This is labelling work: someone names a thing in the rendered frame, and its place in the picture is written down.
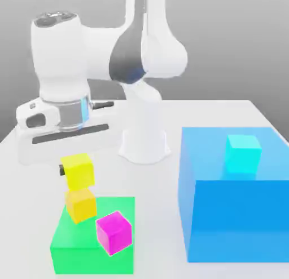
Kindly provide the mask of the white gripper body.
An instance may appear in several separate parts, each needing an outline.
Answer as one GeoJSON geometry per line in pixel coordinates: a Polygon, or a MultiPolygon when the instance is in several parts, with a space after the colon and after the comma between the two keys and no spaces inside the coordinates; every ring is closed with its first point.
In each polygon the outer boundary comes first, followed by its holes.
{"type": "Polygon", "coordinates": [[[120,129],[108,124],[89,126],[72,132],[42,133],[41,128],[23,130],[16,126],[17,155],[23,165],[58,161],[77,153],[93,153],[114,147],[120,141],[120,129]]]}

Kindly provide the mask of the small yellow cube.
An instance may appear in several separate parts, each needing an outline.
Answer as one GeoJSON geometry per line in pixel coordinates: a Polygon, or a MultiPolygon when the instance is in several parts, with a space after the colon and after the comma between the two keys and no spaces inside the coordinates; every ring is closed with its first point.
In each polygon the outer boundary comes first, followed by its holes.
{"type": "Polygon", "coordinates": [[[77,191],[95,184],[94,167],[87,153],[79,153],[60,159],[70,191],[77,191]]]}

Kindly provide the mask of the small orange cube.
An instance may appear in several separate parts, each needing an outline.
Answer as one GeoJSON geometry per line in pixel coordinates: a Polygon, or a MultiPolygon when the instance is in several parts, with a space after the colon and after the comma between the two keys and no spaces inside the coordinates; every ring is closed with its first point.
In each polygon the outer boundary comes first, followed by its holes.
{"type": "Polygon", "coordinates": [[[65,204],[67,212],[75,224],[97,215],[96,198],[89,188],[67,191],[65,204]]]}

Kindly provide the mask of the small magenta cube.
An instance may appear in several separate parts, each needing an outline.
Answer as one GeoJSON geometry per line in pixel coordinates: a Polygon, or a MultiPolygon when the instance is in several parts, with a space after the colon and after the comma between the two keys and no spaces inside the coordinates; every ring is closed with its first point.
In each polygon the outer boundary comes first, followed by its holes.
{"type": "Polygon", "coordinates": [[[131,223],[121,212],[112,212],[96,220],[97,239],[109,256],[113,256],[133,242],[131,223]]]}

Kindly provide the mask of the small cyan cube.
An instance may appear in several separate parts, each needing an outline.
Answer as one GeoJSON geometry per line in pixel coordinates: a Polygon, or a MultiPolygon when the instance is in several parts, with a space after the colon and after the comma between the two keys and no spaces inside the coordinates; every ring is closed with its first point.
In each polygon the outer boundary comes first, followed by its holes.
{"type": "Polygon", "coordinates": [[[254,135],[229,134],[226,138],[225,167],[231,174],[256,174],[262,147],[254,135]]]}

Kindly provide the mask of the large green box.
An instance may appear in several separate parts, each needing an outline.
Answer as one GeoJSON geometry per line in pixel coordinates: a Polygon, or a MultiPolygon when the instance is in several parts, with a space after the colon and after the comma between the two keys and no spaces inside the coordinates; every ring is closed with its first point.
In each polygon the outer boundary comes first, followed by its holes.
{"type": "Polygon", "coordinates": [[[97,216],[75,224],[64,208],[50,244],[56,274],[133,274],[134,245],[110,256],[97,240],[96,220],[119,211],[135,223],[134,197],[98,197],[97,216]]]}

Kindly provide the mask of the large blue box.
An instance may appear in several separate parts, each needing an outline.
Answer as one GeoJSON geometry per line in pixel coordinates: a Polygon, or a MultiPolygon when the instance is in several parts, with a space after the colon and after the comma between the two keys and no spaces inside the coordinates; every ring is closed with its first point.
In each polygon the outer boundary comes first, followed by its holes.
{"type": "Polygon", "coordinates": [[[270,127],[183,127],[178,205],[190,263],[289,263],[289,145],[270,127]],[[231,174],[227,137],[253,135],[256,173],[231,174]]]}

